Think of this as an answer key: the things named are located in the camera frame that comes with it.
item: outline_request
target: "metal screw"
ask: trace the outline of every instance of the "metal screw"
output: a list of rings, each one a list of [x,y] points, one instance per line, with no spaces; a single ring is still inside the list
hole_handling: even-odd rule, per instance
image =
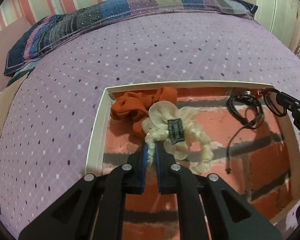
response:
[[[122,168],[124,171],[129,171],[129,170],[132,169],[132,165],[129,164],[129,163],[126,163],[126,164],[122,165],[121,168]]]
[[[209,179],[211,180],[211,181],[217,181],[218,179],[219,179],[219,176],[217,175],[217,174],[210,174],[209,175]]]
[[[170,168],[173,170],[173,171],[179,171],[181,169],[181,166],[179,164],[172,164],[170,166]]]
[[[89,173],[89,174],[86,174],[83,178],[84,178],[85,181],[93,181],[94,180],[94,175]]]

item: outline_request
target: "wardrobe door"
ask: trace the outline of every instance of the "wardrobe door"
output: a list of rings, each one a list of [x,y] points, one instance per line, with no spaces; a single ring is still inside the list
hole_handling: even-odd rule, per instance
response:
[[[276,0],[271,33],[274,36],[276,36],[279,40],[281,40],[282,38],[286,13],[287,13],[287,1]]]
[[[257,0],[258,10],[254,19],[266,30],[271,31],[276,0]]]
[[[279,2],[286,3],[286,14],[282,28],[281,38],[279,39],[285,46],[289,47],[293,38],[293,31],[297,21],[298,0],[279,0]]]

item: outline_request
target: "patterned bedspread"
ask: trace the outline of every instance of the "patterned bedspread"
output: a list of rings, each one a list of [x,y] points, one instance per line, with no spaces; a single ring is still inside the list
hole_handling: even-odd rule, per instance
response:
[[[240,0],[107,0],[37,22],[9,51],[4,75],[43,57],[59,45],[93,29],[149,14],[177,11],[213,11],[253,19],[257,6]]]
[[[201,12],[129,19],[56,48],[20,87],[0,139],[0,220],[12,235],[83,175],[106,87],[178,80],[273,83],[300,98],[300,60],[255,21]],[[104,171],[121,164],[116,149],[125,144],[118,135],[115,142]],[[151,201],[136,212],[126,207],[123,239],[177,239],[173,203]],[[295,211],[277,225],[284,236],[297,224]]]

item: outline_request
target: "bed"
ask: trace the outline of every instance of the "bed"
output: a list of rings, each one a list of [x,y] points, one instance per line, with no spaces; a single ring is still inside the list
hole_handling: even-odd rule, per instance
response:
[[[300,60],[248,18],[198,11],[143,15],[74,38],[42,54],[2,131],[0,220],[15,238],[83,176],[106,87],[249,81],[300,98]],[[278,224],[283,235],[297,224],[295,209]]]

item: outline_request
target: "white wardrobe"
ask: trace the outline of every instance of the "white wardrobe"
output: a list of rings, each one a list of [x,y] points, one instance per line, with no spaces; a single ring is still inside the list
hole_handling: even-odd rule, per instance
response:
[[[245,0],[258,5],[255,20],[293,52],[300,40],[299,0]]]

